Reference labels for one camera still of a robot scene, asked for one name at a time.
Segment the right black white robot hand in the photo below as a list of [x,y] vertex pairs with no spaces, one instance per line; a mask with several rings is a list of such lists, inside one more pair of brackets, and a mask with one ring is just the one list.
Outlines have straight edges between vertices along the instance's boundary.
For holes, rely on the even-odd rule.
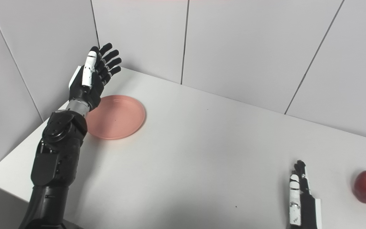
[[322,229],[321,199],[312,196],[306,164],[298,160],[289,177],[289,229]]

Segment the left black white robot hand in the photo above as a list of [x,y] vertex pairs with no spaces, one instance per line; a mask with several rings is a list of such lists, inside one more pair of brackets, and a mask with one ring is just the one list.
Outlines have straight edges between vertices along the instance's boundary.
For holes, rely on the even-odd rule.
[[87,54],[85,63],[78,66],[69,82],[68,101],[81,101],[89,111],[95,109],[100,101],[104,87],[112,77],[121,71],[122,59],[112,43],[101,48],[93,46]]

